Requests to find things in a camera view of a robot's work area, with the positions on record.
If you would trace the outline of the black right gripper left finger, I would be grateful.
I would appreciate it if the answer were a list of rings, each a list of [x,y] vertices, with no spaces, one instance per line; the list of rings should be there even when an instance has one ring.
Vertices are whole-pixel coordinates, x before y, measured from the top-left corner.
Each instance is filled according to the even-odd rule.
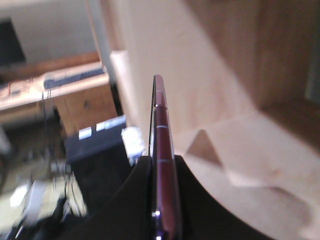
[[[152,240],[152,160],[139,158],[116,194],[58,240]]]

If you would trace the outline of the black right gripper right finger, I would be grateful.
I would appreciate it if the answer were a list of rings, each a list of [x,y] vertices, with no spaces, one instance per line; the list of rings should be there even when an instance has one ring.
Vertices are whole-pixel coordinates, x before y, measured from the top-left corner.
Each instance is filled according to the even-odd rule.
[[[184,240],[269,240],[213,198],[184,159],[175,156]]]

